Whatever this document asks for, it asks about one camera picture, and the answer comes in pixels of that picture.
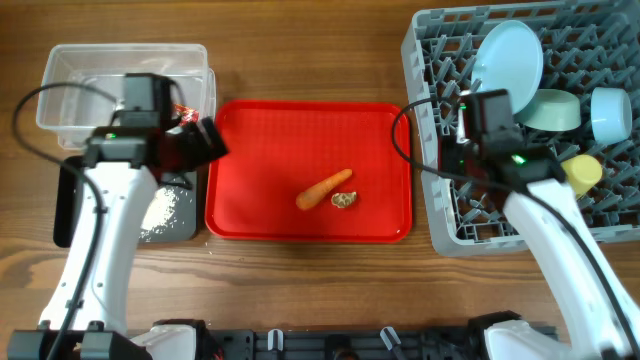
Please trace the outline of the red snack wrapper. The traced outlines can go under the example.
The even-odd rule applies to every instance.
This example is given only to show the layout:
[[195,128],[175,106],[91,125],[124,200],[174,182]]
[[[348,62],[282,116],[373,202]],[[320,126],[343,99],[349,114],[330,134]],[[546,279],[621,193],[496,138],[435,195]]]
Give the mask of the red snack wrapper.
[[200,119],[199,112],[191,107],[184,106],[182,104],[174,105],[175,118],[178,120],[179,125],[185,125],[190,122],[197,122]]

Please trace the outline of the rice and nuts food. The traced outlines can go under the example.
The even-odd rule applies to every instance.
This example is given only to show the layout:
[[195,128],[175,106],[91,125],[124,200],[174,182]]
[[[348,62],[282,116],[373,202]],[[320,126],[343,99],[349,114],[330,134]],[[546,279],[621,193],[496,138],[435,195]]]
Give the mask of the rice and nuts food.
[[156,191],[141,225],[141,236],[150,237],[163,233],[173,223],[178,195],[173,187]]

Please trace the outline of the green bowl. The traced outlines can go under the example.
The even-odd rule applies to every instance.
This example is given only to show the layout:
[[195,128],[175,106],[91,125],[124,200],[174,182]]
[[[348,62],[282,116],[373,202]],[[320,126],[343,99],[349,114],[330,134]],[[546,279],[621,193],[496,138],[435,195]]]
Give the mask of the green bowl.
[[538,89],[532,100],[515,115],[515,120],[535,130],[574,130],[581,125],[580,101],[567,91]]

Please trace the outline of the light blue plate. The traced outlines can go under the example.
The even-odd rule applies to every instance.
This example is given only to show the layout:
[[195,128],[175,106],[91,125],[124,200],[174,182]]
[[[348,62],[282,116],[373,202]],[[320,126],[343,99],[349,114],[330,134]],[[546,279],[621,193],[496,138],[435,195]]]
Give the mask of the light blue plate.
[[517,20],[500,23],[486,35],[475,58],[471,82],[479,81],[478,91],[506,90],[514,114],[529,104],[544,67],[540,40],[529,26]]

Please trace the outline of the yellow plastic cup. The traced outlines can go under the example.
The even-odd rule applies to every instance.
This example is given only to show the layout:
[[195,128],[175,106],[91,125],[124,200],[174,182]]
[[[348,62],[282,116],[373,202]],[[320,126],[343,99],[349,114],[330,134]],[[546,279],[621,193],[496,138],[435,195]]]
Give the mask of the yellow plastic cup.
[[561,163],[566,178],[577,197],[585,195],[603,177],[600,162],[587,154],[577,155]]

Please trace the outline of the orange carrot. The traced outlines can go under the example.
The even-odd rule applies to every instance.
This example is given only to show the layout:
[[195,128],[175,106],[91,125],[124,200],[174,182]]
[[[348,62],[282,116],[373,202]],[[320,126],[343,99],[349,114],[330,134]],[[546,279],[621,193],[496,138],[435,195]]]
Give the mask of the orange carrot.
[[309,210],[318,205],[334,188],[348,180],[353,174],[351,169],[344,169],[316,183],[301,192],[295,200],[300,210]]

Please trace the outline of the light blue bowl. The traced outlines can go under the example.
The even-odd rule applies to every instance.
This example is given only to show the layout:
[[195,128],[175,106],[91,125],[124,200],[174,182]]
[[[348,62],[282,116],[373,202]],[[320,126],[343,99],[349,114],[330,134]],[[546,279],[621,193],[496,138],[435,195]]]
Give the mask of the light blue bowl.
[[598,144],[612,145],[628,139],[632,129],[628,93],[619,88],[595,88],[591,94],[590,119]]

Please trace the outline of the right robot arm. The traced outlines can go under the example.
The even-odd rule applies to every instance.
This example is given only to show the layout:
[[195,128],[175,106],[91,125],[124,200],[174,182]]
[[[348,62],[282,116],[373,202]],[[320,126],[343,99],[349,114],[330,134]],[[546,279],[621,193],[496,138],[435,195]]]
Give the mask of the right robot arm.
[[555,359],[636,359],[639,307],[580,214],[565,171],[545,146],[528,148],[506,90],[467,92],[452,104],[459,121],[455,165],[444,177],[472,182],[524,239],[570,336]]

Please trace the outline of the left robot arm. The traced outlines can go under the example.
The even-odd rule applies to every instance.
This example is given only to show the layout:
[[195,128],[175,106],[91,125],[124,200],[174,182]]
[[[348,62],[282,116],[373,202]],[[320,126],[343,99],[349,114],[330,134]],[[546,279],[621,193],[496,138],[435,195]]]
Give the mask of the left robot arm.
[[79,218],[60,282],[34,330],[16,330],[10,359],[214,359],[201,320],[162,320],[127,335],[130,274],[141,225],[166,173],[184,176],[226,155],[212,118],[182,122],[175,81],[152,73],[124,77],[122,108],[86,141],[76,168],[14,136],[21,147],[83,184]]

